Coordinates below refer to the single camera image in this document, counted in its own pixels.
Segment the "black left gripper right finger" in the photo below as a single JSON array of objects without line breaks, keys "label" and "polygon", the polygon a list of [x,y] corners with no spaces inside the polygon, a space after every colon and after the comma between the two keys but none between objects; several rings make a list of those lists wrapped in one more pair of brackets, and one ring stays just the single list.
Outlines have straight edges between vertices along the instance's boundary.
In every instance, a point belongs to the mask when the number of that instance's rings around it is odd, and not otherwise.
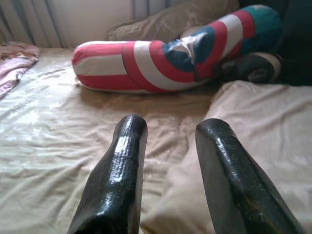
[{"label": "black left gripper right finger", "polygon": [[197,125],[196,150],[217,234],[302,234],[281,194],[242,146],[228,123]]}]

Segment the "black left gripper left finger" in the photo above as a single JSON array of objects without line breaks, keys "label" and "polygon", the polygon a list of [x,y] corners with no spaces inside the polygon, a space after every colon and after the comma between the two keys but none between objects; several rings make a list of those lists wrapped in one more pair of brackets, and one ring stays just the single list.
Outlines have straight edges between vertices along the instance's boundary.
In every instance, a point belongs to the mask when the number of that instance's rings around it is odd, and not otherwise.
[{"label": "black left gripper left finger", "polygon": [[139,232],[147,135],[139,115],[116,125],[112,143],[88,177],[69,234]]}]

